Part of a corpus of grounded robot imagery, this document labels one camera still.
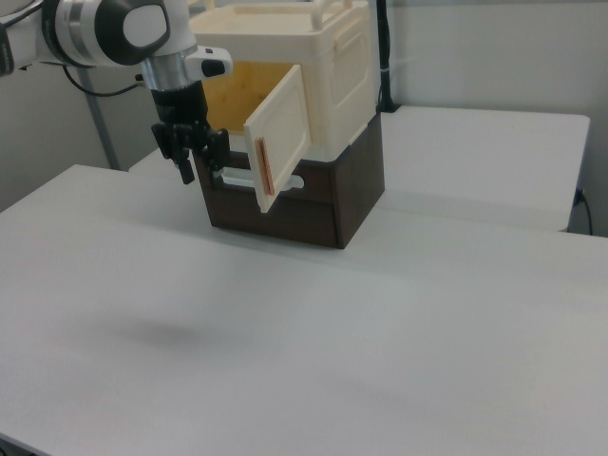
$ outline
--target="gray wall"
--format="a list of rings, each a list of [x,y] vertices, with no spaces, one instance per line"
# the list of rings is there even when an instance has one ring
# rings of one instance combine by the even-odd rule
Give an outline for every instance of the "gray wall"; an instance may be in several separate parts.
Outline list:
[[[405,63],[393,78],[401,103],[591,118],[581,183],[596,234],[608,236],[608,4],[414,6],[390,16],[393,57]],[[572,221],[586,233],[582,206]]]
[[[0,78],[0,211],[77,163],[107,167],[86,98],[63,71]]]
[[[129,68],[93,68],[88,71],[97,91],[114,91],[132,85],[138,66]],[[149,90],[138,88],[113,98],[100,98],[98,103],[122,170],[157,148],[150,127],[158,122]]]

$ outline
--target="box handle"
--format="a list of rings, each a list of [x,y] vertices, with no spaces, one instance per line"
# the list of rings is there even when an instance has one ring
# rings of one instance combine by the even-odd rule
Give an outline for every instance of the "box handle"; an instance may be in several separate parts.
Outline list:
[[[323,12],[336,1],[338,0],[314,0],[311,18],[314,31],[323,29]],[[352,8],[352,0],[342,0],[342,6],[344,7],[344,10],[350,10]]]

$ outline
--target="drawer handle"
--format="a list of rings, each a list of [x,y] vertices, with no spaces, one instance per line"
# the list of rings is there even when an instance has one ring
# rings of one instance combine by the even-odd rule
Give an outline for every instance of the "drawer handle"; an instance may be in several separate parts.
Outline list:
[[[228,185],[256,188],[251,169],[229,168],[226,166],[221,171],[221,179]],[[304,180],[300,176],[292,174],[287,180],[285,186],[281,188],[281,192],[286,192],[292,188],[304,188]]]
[[[266,151],[266,141],[264,141],[264,138],[256,138],[256,152],[257,161],[259,162],[259,171],[262,174],[264,193],[273,197],[275,195],[275,185],[273,184],[273,174],[270,170],[268,152]]]

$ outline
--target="black cable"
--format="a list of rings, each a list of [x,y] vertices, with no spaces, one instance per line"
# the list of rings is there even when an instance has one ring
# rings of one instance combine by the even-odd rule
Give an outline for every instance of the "black cable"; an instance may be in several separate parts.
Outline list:
[[[36,5],[34,8],[32,9],[28,9],[26,12],[24,12],[23,14],[13,17],[12,19],[10,19],[8,22],[4,23],[4,27],[6,29],[8,29],[11,26],[14,26],[15,24],[17,24],[18,22],[23,21],[26,17],[30,16],[31,14],[33,14],[34,12],[36,12],[37,10],[39,10],[42,7],[43,2],[40,2],[39,5]]]
[[[84,92],[86,95],[90,95],[92,97],[100,97],[100,98],[116,97],[118,95],[123,95],[124,93],[129,92],[129,91],[133,90],[134,88],[137,88],[140,86],[139,84],[134,84],[134,85],[130,85],[129,87],[125,87],[121,90],[117,90],[116,92],[108,92],[108,93],[92,92],[91,90],[87,90],[86,88],[82,87],[80,84],[78,84],[76,82],[76,80],[72,77],[72,75],[69,74],[69,71],[67,70],[67,66],[63,65],[63,67],[64,67],[64,73],[66,74],[69,81],[76,88],[78,88],[81,92]]]
[[[584,193],[580,195],[580,200],[585,205],[585,209],[587,210],[587,221],[589,222],[589,236],[593,235],[593,223],[591,221],[591,209],[589,208],[589,201],[585,197]]]

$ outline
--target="orange strip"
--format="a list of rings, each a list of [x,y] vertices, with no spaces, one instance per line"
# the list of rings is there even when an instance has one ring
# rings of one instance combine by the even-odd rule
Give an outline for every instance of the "orange strip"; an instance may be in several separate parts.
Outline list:
[[[268,152],[266,151],[266,142],[264,141],[264,138],[256,138],[256,152],[259,170],[262,173],[264,193],[273,197],[275,195],[275,185],[273,184],[273,175],[270,171],[270,163],[268,161]]]

